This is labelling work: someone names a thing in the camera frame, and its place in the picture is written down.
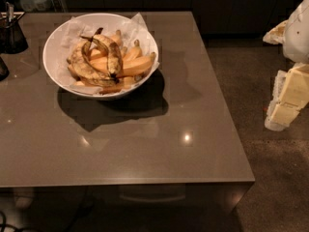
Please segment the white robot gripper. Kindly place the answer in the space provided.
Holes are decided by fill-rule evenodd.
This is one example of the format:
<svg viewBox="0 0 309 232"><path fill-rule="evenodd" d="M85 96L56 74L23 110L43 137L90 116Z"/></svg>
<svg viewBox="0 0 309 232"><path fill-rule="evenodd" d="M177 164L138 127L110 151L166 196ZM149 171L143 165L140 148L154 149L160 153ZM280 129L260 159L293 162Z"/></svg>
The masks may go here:
<svg viewBox="0 0 309 232"><path fill-rule="evenodd" d="M267 129L283 131L309 102L309 0L303 0L288 21L266 32L263 41L282 44L285 57L295 62L287 72L277 73L265 119Z"/></svg>

